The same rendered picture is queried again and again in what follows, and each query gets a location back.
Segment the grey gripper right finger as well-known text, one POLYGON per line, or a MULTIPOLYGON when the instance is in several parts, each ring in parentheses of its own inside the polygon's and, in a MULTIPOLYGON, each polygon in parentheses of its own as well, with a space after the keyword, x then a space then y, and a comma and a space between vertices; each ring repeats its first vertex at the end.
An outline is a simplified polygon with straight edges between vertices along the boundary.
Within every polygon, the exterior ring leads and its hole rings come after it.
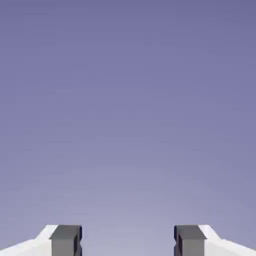
POLYGON ((174 226, 173 256, 256 256, 256 249, 222 239, 208 224, 174 226))

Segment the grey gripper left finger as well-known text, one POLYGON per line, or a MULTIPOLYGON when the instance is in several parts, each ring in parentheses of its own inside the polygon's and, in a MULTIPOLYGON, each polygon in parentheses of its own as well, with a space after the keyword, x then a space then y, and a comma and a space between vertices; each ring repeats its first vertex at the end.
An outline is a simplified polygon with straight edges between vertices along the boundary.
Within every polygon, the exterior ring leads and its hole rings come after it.
POLYGON ((81 225, 48 224, 37 237, 0 250, 0 256, 83 256, 81 225))

